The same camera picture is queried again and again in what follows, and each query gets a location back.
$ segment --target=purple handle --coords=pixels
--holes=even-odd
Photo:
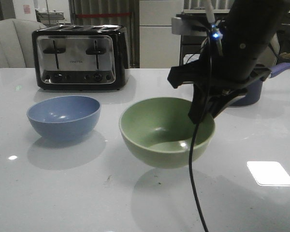
[[[290,63],[280,63],[270,68],[272,71],[272,75],[270,78],[277,76],[285,70],[290,69]]]

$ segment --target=white countertop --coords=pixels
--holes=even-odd
[[[188,167],[147,166],[118,128],[121,113],[139,100],[192,99],[192,86],[173,89],[168,72],[133,69],[119,91],[64,92],[39,89],[34,69],[0,69],[0,232],[202,232]],[[102,103],[96,128],[80,143],[44,140],[27,109],[70,94]],[[256,104],[228,108],[215,122],[193,163],[209,231],[290,232],[290,182],[261,186],[247,167],[275,161],[290,176],[290,70],[267,80]]]

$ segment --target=green bowl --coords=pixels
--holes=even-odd
[[[119,128],[130,152],[157,168],[188,165],[195,125],[188,117],[191,102],[179,98],[152,98],[130,106],[120,117]],[[215,130],[207,114],[199,126],[192,160],[206,149]]]

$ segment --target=toaster brand label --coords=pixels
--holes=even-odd
[[[79,64],[79,63],[83,63],[83,61],[82,60],[70,60],[70,63]]]

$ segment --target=black cable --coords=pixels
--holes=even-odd
[[[185,62],[185,64],[188,64],[188,61],[196,54],[198,54],[202,49],[204,48],[204,46],[201,46],[199,50],[197,50],[195,53],[193,53]]]
[[[199,198],[198,198],[198,193],[197,193],[197,190],[196,190],[196,187],[195,187],[195,182],[194,182],[194,177],[193,177],[193,170],[192,170],[192,155],[193,155],[194,143],[195,143],[195,140],[196,140],[196,137],[197,137],[197,133],[198,133],[198,130],[199,130],[199,125],[200,125],[200,123],[201,123],[201,121],[203,119],[203,116],[204,116],[204,113],[205,113],[205,110],[206,110],[206,103],[207,103],[207,99],[208,99],[208,95],[209,95],[209,89],[210,89],[210,80],[211,80],[211,76],[212,76],[212,57],[211,57],[211,46],[210,46],[209,32],[207,32],[207,36],[208,36],[207,42],[208,42],[208,49],[209,49],[208,50],[208,52],[209,52],[209,64],[208,64],[209,73],[208,73],[207,90],[206,90],[206,96],[205,96],[205,99],[204,99],[202,117],[200,117],[199,122],[196,123],[195,129],[194,129],[194,132],[193,132],[193,135],[192,135],[192,140],[191,140],[191,144],[190,144],[190,151],[189,151],[189,160],[188,160],[189,161],[188,162],[188,164],[189,164],[189,176],[190,176],[193,196],[194,196],[194,200],[195,200],[196,205],[197,205],[197,209],[198,209],[198,212],[199,212],[200,220],[201,220],[201,223],[203,225],[203,228],[204,228],[205,232],[209,232],[209,231],[208,231],[207,224],[205,222],[205,219],[204,219],[204,216],[203,216],[203,213],[202,213],[200,201],[199,201]]]
[[[278,56],[278,54],[276,53],[276,51],[274,50],[272,44],[269,43],[268,46],[269,46],[270,50],[272,51],[272,53],[274,54],[274,56],[277,58],[277,60],[279,60],[279,56]]]

